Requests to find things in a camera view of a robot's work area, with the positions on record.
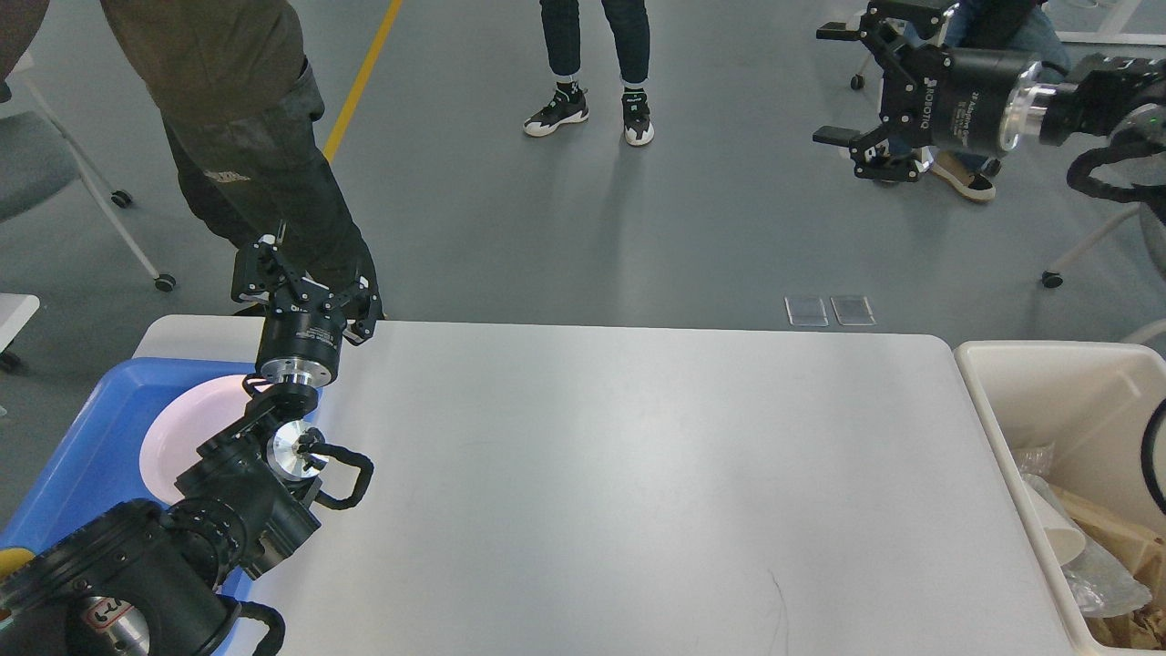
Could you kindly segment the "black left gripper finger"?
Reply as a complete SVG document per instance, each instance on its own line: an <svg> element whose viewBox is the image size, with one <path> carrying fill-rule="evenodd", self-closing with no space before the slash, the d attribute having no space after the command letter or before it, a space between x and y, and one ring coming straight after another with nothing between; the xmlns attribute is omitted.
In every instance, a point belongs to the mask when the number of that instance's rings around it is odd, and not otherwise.
<svg viewBox="0 0 1166 656"><path fill-rule="evenodd" d="M330 292L332 309L344 315L344 339L361 345L372 339L375 325L382 320L382 296L361 274L354 274L347 285Z"/></svg>
<svg viewBox="0 0 1166 656"><path fill-rule="evenodd" d="M292 306L300 296L295 270L280 253L276 237L259 237L254 244L237 251L230 299Z"/></svg>

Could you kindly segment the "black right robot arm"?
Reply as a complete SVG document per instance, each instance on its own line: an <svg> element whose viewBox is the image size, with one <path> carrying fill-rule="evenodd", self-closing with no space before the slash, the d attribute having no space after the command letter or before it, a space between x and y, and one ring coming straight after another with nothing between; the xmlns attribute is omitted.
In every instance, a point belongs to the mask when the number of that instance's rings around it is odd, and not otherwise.
<svg viewBox="0 0 1166 656"><path fill-rule="evenodd" d="M954 1L870 1L821 24L819 38L859 42L881 69L880 121L866 132L823 126L813 141L844 149L859 179L908 182L932 168L930 147L1003 158L1024 136L1104 137L1070 163L1068 186L1163 224L1163 59L1093 55L1045 83L1034 54L944 45L955 12Z"/></svg>

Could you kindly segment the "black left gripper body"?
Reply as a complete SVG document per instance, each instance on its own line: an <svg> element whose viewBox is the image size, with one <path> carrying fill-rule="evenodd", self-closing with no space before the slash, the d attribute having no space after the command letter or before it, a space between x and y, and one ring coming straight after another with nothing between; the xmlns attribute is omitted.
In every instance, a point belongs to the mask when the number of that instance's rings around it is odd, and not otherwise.
<svg viewBox="0 0 1166 656"><path fill-rule="evenodd" d="M344 313L317 282L288 282L268 294L255 373L271 383L321 389L339 373Z"/></svg>

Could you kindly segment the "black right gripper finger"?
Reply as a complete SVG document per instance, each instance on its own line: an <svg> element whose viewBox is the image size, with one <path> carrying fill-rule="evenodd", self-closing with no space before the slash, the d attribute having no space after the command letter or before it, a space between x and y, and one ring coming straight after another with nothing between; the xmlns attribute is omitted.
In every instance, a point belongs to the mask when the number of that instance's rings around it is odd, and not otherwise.
<svg viewBox="0 0 1166 656"><path fill-rule="evenodd" d="M830 144L845 150L848 158L854 162L854 175L858 179L916 182L930 170L930 153L927 147L911 149L906 154L893 154L886 126L864 133L840 126L821 126L812 139L816 144Z"/></svg>
<svg viewBox="0 0 1166 656"><path fill-rule="evenodd" d="M893 69L916 45L941 45L956 8L956 1L869 1L844 21L821 24L815 37L862 43L878 66Z"/></svg>

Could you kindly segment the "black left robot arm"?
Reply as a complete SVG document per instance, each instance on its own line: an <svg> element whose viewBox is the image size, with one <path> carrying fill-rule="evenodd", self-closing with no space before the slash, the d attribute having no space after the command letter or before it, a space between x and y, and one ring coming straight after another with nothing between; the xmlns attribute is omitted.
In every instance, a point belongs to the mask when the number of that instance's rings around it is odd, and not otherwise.
<svg viewBox="0 0 1166 656"><path fill-rule="evenodd" d="M328 443L307 416L382 302L361 275L333 291L297 271L273 235L238 254L232 291L267 296L243 416L197 447L178 503L117 503L3 579L5 655L211 655L243 619L266 627L258 655L281 650L282 615L222 584L290 557L319 528L312 506L361 503L371 458Z"/></svg>

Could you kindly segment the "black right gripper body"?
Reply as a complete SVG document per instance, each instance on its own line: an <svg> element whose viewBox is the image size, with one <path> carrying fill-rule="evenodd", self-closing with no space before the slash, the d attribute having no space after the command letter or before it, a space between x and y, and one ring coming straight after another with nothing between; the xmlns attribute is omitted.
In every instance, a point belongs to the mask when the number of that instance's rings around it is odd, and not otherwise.
<svg viewBox="0 0 1166 656"><path fill-rule="evenodd" d="M912 87L898 110L902 144L1004 157L1024 133L1044 69L1028 51L921 45L901 62Z"/></svg>

